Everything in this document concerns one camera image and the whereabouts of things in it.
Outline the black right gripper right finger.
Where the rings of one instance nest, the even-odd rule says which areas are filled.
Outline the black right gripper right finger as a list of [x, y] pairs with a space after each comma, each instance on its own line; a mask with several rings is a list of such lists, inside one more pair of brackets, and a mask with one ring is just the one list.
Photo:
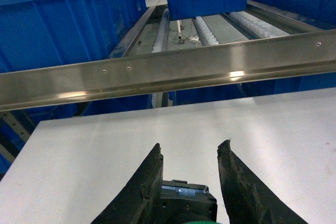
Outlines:
[[230, 140], [218, 146], [217, 161], [230, 223], [306, 223], [232, 151]]

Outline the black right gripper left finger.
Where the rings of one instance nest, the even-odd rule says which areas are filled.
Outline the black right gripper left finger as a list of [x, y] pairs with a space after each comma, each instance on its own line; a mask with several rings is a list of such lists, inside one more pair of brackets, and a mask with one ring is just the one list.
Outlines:
[[123, 189], [92, 223], [155, 223], [162, 181], [163, 155], [157, 143]]

